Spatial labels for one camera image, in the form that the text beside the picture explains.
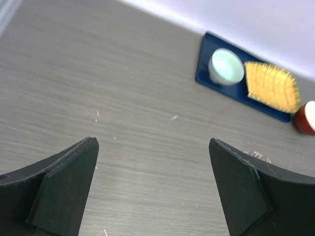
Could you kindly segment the metal disc with keyrings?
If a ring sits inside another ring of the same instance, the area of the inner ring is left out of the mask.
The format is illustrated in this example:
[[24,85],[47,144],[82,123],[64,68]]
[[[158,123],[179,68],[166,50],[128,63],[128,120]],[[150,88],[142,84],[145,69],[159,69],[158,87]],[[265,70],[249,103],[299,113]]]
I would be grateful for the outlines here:
[[257,151],[244,151],[244,153],[271,164],[271,160],[269,158],[264,157],[261,153]]

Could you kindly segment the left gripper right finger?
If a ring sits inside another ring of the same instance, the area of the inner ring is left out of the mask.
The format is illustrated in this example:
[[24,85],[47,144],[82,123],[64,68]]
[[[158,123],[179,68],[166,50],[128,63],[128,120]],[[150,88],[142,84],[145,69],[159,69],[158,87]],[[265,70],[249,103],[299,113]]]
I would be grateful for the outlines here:
[[231,236],[313,236],[315,179],[212,138],[209,154]]

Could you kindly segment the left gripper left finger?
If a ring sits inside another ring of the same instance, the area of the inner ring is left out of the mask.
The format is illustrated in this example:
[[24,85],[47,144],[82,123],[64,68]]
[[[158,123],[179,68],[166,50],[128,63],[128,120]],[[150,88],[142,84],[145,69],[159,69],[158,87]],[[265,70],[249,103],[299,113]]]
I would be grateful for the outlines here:
[[99,152],[86,137],[41,161],[0,177],[2,236],[76,236]]

